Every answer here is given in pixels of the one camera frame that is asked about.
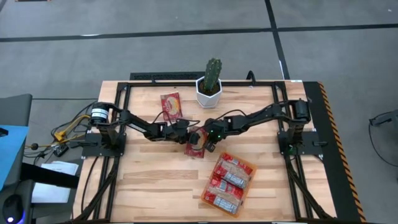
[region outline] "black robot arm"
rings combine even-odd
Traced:
[[[118,119],[109,123],[109,111],[112,109]],[[189,121],[181,119],[168,126],[167,122],[148,123],[129,110],[122,110],[112,103],[96,103],[91,110],[90,125],[99,129],[103,144],[112,146],[117,143],[120,133],[115,131],[117,126],[129,126],[141,132],[150,141],[173,141],[186,143]]]
[[[288,116],[286,108],[291,110],[292,116]],[[275,119],[282,120],[289,125],[287,130],[289,144],[301,143],[303,127],[311,121],[308,103],[301,99],[289,100],[271,104],[248,115],[225,116],[221,120],[207,119],[204,125],[204,129],[208,133],[205,147],[213,152],[215,144],[220,140],[231,135],[239,135],[252,126]]]

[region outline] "potted cactus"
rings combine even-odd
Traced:
[[[214,108],[223,92],[221,80],[221,60],[212,58],[206,66],[205,76],[196,81],[197,101],[203,108]]]

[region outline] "wooden table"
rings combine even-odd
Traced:
[[[113,103],[117,84],[116,81],[103,82],[99,101]],[[285,85],[290,100],[307,99],[302,82],[287,81]],[[273,103],[272,91],[268,86],[223,86],[223,94],[217,108],[209,110],[202,109],[196,102],[194,86],[134,87],[130,96],[129,110],[142,119],[153,121],[162,111],[160,95],[174,91],[180,93],[184,118],[199,119],[203,122],[207,118],[218,117],[229,110],[242,109],[248,114]],[[124,97],[121,99],[120,107],[123,105]],[[313,128],[313,124],[310,123],[306,128]],[[194,159],[183,154],[185,145],[150,142],[141,133],[127,129],[126,151],[119,165],[111,221],[295,220],[285,162],[279,153],[277,131],[277,121],[254,126],[246,133],[230,136],[219,142],[213,153],[206,151],[204,159]],[[229,217],[200,200],[220,152],[225,151],[258,166],[244,209],[238,219]],[[310,155],[302,156],[302,160],[309,191],[324,210],[335,217],[335,206],[323,163]],[[75,217],[80,214],[82,191],[93,161],[93,158],[87,158],[83,164],[73,206]],[[97,191],[102,161],[103,158],[98,159],[88,182],[85,207]],[[299,189],[297,194],[301,214],[305,217]],[[104,217],[105,213],[108,194],[104,195],[100,217]]]

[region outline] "cactus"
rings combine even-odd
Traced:
[[[218,77],[221,72],[221,60],[212,58],[209,60],[206,66],[205,80],[203,84],[203,91],[210,93],[214,85],[218,82]]]

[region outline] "yellow warning tape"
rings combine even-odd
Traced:
[[[331,107],[330,107],[330,104],[329,104],[329,101],[328,101],[328,96],[326,95],[325,87],[320,82],[319,82],[319,87],[321,88],[322,97],[323,97],[323,100],[324,100],[324,103],[325,103],[325,107],[326,107],[327,113],[329,115],[330,124],[331,124],[332,130],[333,130],[333,133],[335,134],[335,139],[336,139],[336,143],[337,143],[337,146],[338,146],[338,151],[340,152],[341,161],[342,161],[343,166],[345,168],[345,172],[346,172],[347,179],[348,179],[348,182],[349,182],[349,187],[351,188],[351,190],[353,192],[353,197],[354,197],[354,201],[355,201],[356,207],[358,209],[359,217],[361,219],[361,222],[366,222],[365,215],[364,215],[363,209],[362,209],[362,205],[361,205],[361,202],[359,201],[358,194],[356,192],[356,188],[355,188],[355,185],[354,185],[353,176],[352,176],[351,171],[349,169],[347,158],[346,158],[346,155],[344,153],[344,149],[343,149],[343,146],[341,144],[340,137],[338,135],[336,123],[335,123],[335,120],[333,118],[333,113],[331,112]]]

